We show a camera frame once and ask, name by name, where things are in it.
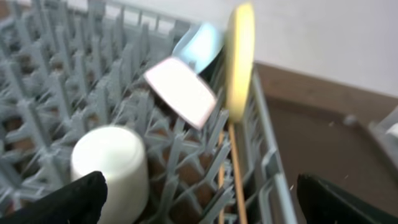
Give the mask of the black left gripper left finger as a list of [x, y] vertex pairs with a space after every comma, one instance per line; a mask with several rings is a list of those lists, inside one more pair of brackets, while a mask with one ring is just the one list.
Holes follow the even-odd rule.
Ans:
[[1, 224], [97, 224], [108, 187], [94, 171], [4, 218]]

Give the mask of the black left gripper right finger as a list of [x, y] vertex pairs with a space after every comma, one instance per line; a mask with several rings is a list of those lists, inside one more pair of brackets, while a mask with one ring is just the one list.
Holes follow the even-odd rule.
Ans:
[[397, 217], [317, 175], [298, 175], [297, 198], [307, 223], [397, 224]]

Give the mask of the white cup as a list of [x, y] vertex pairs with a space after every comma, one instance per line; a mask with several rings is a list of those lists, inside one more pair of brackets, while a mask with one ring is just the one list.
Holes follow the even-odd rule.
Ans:
[[149, 201], [144, 141], [124, 126], [100, 126], [81, 137], [70, 159], [71, 180], [100, 171], [108, 187], [99, 223], [134, 223]]

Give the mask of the wooden chopstick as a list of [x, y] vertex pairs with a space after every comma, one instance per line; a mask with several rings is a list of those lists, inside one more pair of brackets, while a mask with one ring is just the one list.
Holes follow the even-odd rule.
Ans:
[[[218, 145], [221, 148], [223, 144], [224, 134], [223, 132], [219, 135]], [[218, 187], [222, 188], [224, 184], [224, 160], [221, 161], [221, 165], [218, 171]], [[218, 224], [224, 224], [224, 209], [222, 208], [218, 215]]]
[[239, 213], [240, 224], [248, 224], [248, 218], [246, 213], [246, 206], [244, 201], [244, 191], [243, 184], [241, 180], [241, 172], [239, 168], [239, 158], [238, 158], [238, 147], [236, 144], [234, 125], [233, 123], [228, 124], [228, 134], [231, 140], [231, 158], [233, 162], [233, 172], [234, 172], [234, 184], [236, 190], [236, 201]]

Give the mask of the white pink bowl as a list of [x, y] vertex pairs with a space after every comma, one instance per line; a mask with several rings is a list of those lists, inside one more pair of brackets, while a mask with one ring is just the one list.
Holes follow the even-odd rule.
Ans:
[[149, 86], [184, 121], [202, 129], [214, 110], [217, 97], [188, 65], [168, 57], [144, 73]]

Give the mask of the yellow plate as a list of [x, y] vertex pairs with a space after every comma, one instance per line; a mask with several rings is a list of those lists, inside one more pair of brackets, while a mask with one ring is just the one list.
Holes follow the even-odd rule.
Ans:
[[255, 19], [251, 2], [238, 5], [226, 30], [226, 103], [229, 119], [239, 122], [249, 94], [255, 47]]

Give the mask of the light blue bowl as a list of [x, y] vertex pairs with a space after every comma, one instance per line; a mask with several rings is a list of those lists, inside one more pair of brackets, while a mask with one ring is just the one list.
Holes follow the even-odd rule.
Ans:
[[201, 73], [218, 56], [223, 45], [223, 33], [204, 22], [187, 30], [175, 45], [172, 55], [188, 65], [193, 64], [193, 71]]

